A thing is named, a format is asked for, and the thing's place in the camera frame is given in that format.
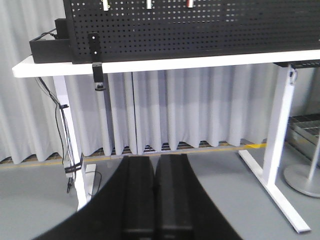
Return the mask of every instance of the round metal stand base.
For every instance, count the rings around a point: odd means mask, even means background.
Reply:
[[[320,198],[320,170],[315,169],[311,181],[308,180],[309,172],[309,165],[291,165],[284,170],[284,178],[293,189],[300,193]]]

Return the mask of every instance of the white curtain fold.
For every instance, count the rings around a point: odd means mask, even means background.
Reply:
[[[29,40],[54,28],[64,17],[62,0],[0,0],[0,161],[18,164],[32,154],[44,161],[62,155],[55,105],[33,78],[14,78],[11,68],[30,53]],[[68,76],[66,86],[82,152],[103,148],[110,155],[124,147],[133,154],[163,143],[198,147],[207,141],[238,146],[267,136],[278,67],[256,64],[105,75],[96,92],[92,75]],[[298,71],[292,115],[313,113],[320,95],[314,70]],[[44,78],[55,93],[51,77]],[[62,123],[58,114],[59,128]]]

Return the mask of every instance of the white table leg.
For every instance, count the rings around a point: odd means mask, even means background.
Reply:
[[[295,84],[293,83],[295,76],[293,73],[294,70],[290,66],[279,69],[263,169],[247,150],[240,150],[239,154],[287,217],[294,229],[298,233],[302,233],[310,231],[310,227],[275,185],[295,88]]]
[[[54,80],[56,95],[60,104],[70,106],[65,77],[54,76],[53,80]],[[65,114],[66,121],[69,128],[73,157],[74,157],[74,164],[77,164],[77,163],[80,163],[82,151],[81,151],[80,144],[77,143],[74,121],[72,118],[70,107],[64,109],[64,114]],[[77,209],[80,210],[91,199],[91,196],[88,194],[88,191],[87,191],[88,188],[87,188],[86,173],[85,173],[84,167],[82,167],[81,170],[78,170],[76,172],[76,179],[74,182],[74,186],[75,186],[76,194],[78,198]]]

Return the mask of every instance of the black pegboard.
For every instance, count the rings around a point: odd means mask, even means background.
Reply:
[[[73,63],[320,49],[320,0],[64,0]]]

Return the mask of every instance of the black box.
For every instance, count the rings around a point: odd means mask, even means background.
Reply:
[[[41,34],[29,42],[33,60],[36,64],[72,61],[66,20],[61,18],[55,20],[55,26],[57,31],[55,37],[57,39],[54,39],[53,36],[53,39],[50,40],[43,39],[44,36],[54,31],[51,30],[48,33]]]

